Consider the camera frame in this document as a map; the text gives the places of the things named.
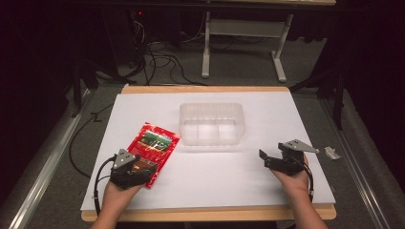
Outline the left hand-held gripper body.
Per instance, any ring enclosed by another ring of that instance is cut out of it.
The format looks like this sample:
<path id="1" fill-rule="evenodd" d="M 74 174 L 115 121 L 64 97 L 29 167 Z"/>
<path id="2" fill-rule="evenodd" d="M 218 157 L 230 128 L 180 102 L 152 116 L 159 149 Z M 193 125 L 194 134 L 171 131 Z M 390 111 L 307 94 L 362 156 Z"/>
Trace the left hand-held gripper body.
<path id="1" fill-rule="evenodd" d="M 146 163 L 141 155 L 131 154 L 124 149 L 120 149 L 111 169 L 110 181 L 121 189 L 146 184 L 150 180 L 144 180 L 139 172 L 143 168 L 152 166 L 154 164 L 149 165 Z"/>

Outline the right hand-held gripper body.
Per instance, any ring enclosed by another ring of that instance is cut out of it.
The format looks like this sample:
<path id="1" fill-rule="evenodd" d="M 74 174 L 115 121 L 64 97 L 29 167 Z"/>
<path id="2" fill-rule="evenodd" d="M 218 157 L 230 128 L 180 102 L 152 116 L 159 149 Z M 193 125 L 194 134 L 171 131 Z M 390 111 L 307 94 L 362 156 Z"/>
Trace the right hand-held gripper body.
<path id="1" fill-rule="evenodd" d="M 318 149 L 309 146 L 299 139 L 279 143 L 278 149 L 281 151 L 282 157 L 268 156 L 267 160 L 264 160 L 265 167 L 288 176 L 296 175 L 308 169 L 305 164 L 304 152 L 319 153 Z"/>

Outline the red snack packet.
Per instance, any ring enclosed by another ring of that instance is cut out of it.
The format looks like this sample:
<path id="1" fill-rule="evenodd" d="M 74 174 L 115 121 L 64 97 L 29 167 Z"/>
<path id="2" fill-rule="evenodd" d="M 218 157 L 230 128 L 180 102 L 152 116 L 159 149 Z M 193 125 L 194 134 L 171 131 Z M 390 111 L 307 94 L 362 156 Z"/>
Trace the red snack packet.
<path id="1" fill-rule="evenodd" d="M 147 167 L 157 166 L 156 172 L 151 175 L 145 187 L 150 189 L 164 164 L 176 148 L 181 136 L 162 127 L 145 122 L 138 135 L 127 148 L 133 155 L 140 155 L 139 162 Z"/>

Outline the clear plastic container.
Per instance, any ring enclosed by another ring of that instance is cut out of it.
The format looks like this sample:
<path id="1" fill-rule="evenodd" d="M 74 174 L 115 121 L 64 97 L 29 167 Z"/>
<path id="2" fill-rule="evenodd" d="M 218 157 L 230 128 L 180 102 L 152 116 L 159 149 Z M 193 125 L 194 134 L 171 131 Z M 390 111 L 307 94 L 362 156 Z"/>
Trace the clear plastic container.
<path id="1" fill-rule="evenodd" d="M 244 133 L 245 113 L 239 103 L 180 105 L 180 134 L 186 146 L 234 146 Z"/>

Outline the person's right hand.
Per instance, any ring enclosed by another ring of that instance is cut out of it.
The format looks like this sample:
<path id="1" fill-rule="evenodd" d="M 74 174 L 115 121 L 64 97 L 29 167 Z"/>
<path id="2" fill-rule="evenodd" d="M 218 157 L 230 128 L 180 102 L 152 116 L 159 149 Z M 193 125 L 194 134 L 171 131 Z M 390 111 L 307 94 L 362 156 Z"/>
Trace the person's right hand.
<path id="1" fill-rule="evenodd" d="M 272 170 L 271 173 L 280 181 L 288 198 L 309 196 L 309 175 L 305 170 L 293 176 L 288 176 L 275 170 Z"/>

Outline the person's left hand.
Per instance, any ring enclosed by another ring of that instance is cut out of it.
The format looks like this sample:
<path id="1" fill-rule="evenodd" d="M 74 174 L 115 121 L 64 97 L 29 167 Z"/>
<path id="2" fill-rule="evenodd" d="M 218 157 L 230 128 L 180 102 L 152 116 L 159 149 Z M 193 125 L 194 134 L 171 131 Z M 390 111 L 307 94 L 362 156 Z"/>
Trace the person's left hand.
<path id="1" fill-rule="evenodd" d="M 101 212 L 120 215 L 127 209 L 133 197 L 142 188 L 141 185 L 121 189 L 109 181 L 104 190 Z"/>

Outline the crumpled clear wrapper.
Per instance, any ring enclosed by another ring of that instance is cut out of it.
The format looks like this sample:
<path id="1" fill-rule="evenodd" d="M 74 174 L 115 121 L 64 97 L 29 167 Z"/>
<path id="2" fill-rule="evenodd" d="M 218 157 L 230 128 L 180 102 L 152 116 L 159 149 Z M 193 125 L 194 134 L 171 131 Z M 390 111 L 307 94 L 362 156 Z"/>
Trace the crumpled clear wrapper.
<path id="1" fill-rule="evenodd" d="M 335 150 L 330 146 L 325 147 L 324 150 L 325 150 L 326 155 L 332 160 L 336 160 L 336 159 L 341 158 L 341 156 L 339 154 L 337 154 L 335 152 Z"/>

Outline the white board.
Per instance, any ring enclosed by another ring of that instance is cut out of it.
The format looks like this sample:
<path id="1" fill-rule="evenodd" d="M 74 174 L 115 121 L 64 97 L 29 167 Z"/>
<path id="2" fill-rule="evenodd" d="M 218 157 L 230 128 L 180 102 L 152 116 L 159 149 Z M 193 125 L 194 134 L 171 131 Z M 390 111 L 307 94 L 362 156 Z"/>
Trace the white board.
<path id="1" fill-rule="evenodd" d="M 187 147 L 179 143 L 151 188 L 132 200 L 133 210 L 287 204 L 278 179 L 259 153 L 279 156 L 281 142 L 309 137 L 288 92 L 120 94 L 117 96 L 95 170 L 110 172 L 105 160 L 130 145 L 144 123 L 179 129 L 180 106 L 189 102 L 239 103 L 245 134 L 236 146 Z"/>

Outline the black metal stand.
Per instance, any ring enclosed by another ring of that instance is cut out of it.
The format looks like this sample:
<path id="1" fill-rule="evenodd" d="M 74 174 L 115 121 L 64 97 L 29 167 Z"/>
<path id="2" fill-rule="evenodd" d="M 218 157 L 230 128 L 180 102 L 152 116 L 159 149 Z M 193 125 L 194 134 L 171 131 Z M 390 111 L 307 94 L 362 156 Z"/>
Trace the black metal stand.
<path id="1" fill-rule="evenodd" d="M 342 123 L 342 109 L 343 93 L 344 93 L 344 75 L 338 70 L 326 70 L 322 73 L 315 74 L 310 78 L 299 82 L 291 87 L 289 90 L 292 93 L 298 92 L 301 89 L 318 86 L 316 95 L 321 99 L 333 98 L 332 120 L 335 126 L 341 130 Z"/>
<path id="2" fill-rule="evenodd" d="M 95 68 L 86 59 L 76 60 L 73 65 L 73 96 L 75 104 L 73 117 L 77 117 L 82 108 L 81 84 L 84 84 L 89 90 L 96 90 L 98 88 Z"/>

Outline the white metal stand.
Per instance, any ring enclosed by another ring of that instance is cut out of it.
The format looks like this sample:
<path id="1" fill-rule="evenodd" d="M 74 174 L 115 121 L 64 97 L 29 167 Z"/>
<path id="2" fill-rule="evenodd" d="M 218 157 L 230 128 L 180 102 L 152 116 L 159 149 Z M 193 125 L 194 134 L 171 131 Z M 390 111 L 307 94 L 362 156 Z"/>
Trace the white metal stand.
<path id="1" fill-rule="evenodd" d="M 292 14 L 288 14 L 281 22 L 252 21 L 239 19 L 212 19 L 211 13 L 204 14 L 204 48 L 202 53 L 202 78 L 210 75 L 210 36 L 248 36 L 262 38 L 277 38 L 278 47 L 271 51 L 271 59 L 275 68 L 278 81 L 285 83 L 287 77 L 282 65 L 281 54 L 285 46 L 288 32 L 293 19 Z"/>

